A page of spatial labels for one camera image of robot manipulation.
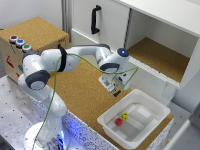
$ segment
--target brown work surface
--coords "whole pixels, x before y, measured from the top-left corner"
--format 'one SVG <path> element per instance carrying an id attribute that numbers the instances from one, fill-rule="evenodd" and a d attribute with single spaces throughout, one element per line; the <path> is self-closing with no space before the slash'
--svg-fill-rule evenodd
<path id="1" fill-rule="evenodd" d="M 0 31 L 0 37 L 7 42 L 9 42 L 9 38 L 12 35 L 17 35 L 19 39 L 24 39 L 26 44 L 32 46 L 33 50 L 68 36 L 66 32 L 40 17 L 32 18 Z"/>
<path id="2" fill-rule="evenodd" d="M 166 76 L 181 82 L 189 58 L 149 38 L 128 49 L 129 54 Z"/>
<path id="3" fill-rule="evenodd" d="M 102 73 L 80 60 L 75 70 L 57 73 L 56 92 L 72 113 L 119 149 L 124 149 L 104 133 L 102 126 L 97 123 L 97 118 L 127 95 L 131 89 L 120 93 L 115 98 L 99 82 L 101 75 Z M 54 85 L 54 72 L 51 73 L 48 85 L 51 87 Z M 145 150 L 172 119 L 173 116 L 169 115 L 137 150 Z"/>

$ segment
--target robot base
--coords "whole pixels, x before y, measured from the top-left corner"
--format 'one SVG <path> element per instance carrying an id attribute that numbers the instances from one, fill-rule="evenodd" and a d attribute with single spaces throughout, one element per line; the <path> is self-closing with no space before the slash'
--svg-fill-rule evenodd
<path id="1" fill-rule="evenodd" d="M 32 150 L 34 138 L 36 137 L 38 131 L 40 130 L 43 122 L 37 123 L 34 126 L 32 126 L 25 134 L 24 137 L 24 149 L 25 150 Z M 69 136 L 65 134 L 64 138 L 64 149 L 66 150 L 69 145 L 70 139 Z M 45 148 L 41 148 L 38 146 L 37 142 L 34 145 L 33 150 L 49 150 L 49 148 L 46 146 Z"/>

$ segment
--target white wall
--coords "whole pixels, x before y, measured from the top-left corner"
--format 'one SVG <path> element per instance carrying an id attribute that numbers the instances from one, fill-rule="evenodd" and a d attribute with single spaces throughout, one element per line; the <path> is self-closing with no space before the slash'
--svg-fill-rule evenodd
<path id="1" fill-rule="evenodd" d="M 0 0 L 0 28 L 36 16 L 62 29 L 61 0 Z"/>
<path id="2" fill-rule="evenodd" d="M 189 112 L 195 109 L 200 102 L 200 71 L 183 89 L 177 91 L 172 101 Z"/>

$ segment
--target black joint ring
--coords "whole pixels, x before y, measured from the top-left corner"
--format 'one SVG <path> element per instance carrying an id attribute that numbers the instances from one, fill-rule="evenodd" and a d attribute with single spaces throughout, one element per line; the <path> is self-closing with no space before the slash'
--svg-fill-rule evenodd
<path id="1" fill-rule="evenodd" d="M 60 68 L 58 70 L 58 72 L 63 72 L 63 70 L 65 69 L 66 66 L 66 61 L 67 61 L 67 52 L 63 47 L 59 47 L 60 53 L 62 55 L 61 58 L 61 64 L 60 64 Z"/>

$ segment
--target red ball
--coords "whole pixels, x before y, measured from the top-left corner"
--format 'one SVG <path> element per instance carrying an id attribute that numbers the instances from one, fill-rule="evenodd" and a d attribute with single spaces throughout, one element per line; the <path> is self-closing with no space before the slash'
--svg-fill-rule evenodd
<path id="1" fill-rule="evenodd" d="M 123 120 L 121 118 L 117 118 L 115 120 L 116 125 L 120 126 L 123 123 Z"/>

